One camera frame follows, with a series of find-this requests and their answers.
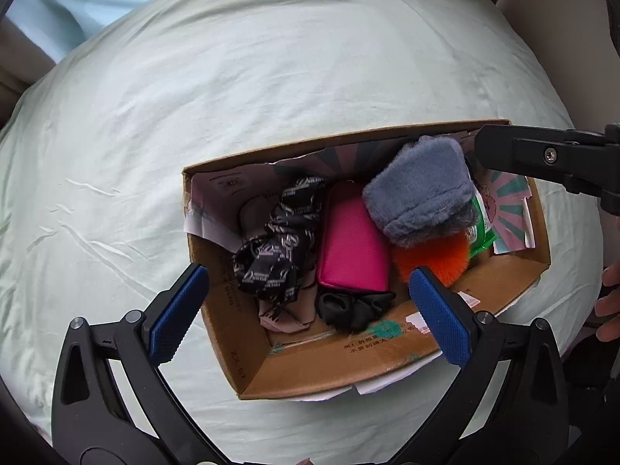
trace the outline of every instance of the blue gripper pad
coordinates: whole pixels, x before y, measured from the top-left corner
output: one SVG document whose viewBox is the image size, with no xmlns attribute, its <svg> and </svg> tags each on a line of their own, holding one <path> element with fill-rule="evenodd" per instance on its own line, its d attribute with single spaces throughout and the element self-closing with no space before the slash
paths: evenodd
<svg viewBox="0 0 620 465">
<path fill-rule="evenodd" d="M 425 271 L 427 274 L 430 273 L 428 268 L 415 269 L 411 272 L 409 296 L 420 310 L 446 360 L 463 368 L 472 352 L 470 333 L 441 295 L 438 287 L 440 286 L 444 294 L 451 292 L 436 279 L 434 274 L 430 273 L 427 276 Z"/>
<path fill-rule="evenodd" d="M 170 362 L 209 293 L 209 271 L 196 267 L 151 328 L 149 357 L 154 365 Z"/>
</svg>

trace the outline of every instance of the gray plush fabric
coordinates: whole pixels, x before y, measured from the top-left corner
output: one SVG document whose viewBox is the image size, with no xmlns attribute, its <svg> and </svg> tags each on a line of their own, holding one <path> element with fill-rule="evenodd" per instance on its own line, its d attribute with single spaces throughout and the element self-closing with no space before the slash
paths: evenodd
<svg viewBox="0 0 620 465">
<path fill-rule="evenodd" d="M 458 142 L 422 136 L 364 187 L 363 198 L 390 242 L 407 248 L 473 225 L 474 194 Z"/>
</svg>

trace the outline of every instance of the pink pouch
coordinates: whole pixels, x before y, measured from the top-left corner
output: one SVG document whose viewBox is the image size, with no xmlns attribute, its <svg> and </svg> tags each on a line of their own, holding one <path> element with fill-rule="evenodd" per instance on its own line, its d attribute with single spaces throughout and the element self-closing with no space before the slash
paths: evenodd
<svg viewBox="0 0 620 465">
<path fill-rule="evenodd" d="M 327 193 L 317 254 L 319 284 L 349 292 L 387 292 L 386 237 L 364 206 L 360 184 L 336 183 Z"/>
</svg>

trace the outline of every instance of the black cloth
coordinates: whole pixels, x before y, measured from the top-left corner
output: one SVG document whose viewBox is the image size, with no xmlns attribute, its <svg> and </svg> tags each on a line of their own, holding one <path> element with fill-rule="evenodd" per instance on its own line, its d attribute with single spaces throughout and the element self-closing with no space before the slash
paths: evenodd
<svg viewBox="0 0 620 465">
<path fill-rule="evenodd" d="M 348 294 L 322 288 L 317 295 L 315 307 L 320 318 L 337 331 L 361 332 L 370 322 L 385 315 L 394 297 L 396 294 L 393 292 Z"/>
<path fill-rule="evenodd" d="M 239 288 L 272 303 L 275 313 L 297 300 L 324 187 L 323 179 L 305 177 L 285 188 L 265 225 L 267 234 L 250 239 L 232 257 Z"/>
</svg>

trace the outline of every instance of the cardboard box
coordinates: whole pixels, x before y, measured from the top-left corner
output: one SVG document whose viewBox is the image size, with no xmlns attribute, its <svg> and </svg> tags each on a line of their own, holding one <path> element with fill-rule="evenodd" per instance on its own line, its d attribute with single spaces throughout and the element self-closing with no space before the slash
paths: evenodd
<svg viewBox="0 0 620 465">
<path fill-rule="evenodd" d="M 490 122 L 508 123 L 468 121 L 371 129 L 196 164 L 184 170 L 186 212 L 191 177 L 197 173 L 275 162 L 337 145 L 475 131 Z M 387 155 L 385 164 L 392 157 Z M 528 206 L 536 248 L 487 257 L 470 268 L 453 289 L 477 298 L 480 304 L 474 310 L 500 311 L 530 287 L 551 263 L 543 209 L 534 182 L 530 180 L 529 184 L 532 197 Z M 391 287 L 397 295 L 395 305 L 365 332 L 336 333 L 317 318 L 308 331 L 274 334 L 260 326 L 254 298 L 237 289 L 231 253 L 192 234 L 188 234 L 188 245 L 191 260 L 209 269 L 211 290 L 202 306 L 202 316 L 222 371 L 240 399 L 280 399 L 348 386 L 408 365 L 437 350 L 431 334 L 421 334 L 405 321 L 416 309 L 406 285 L 398 280 L 394 270 Z"/>
</svg>

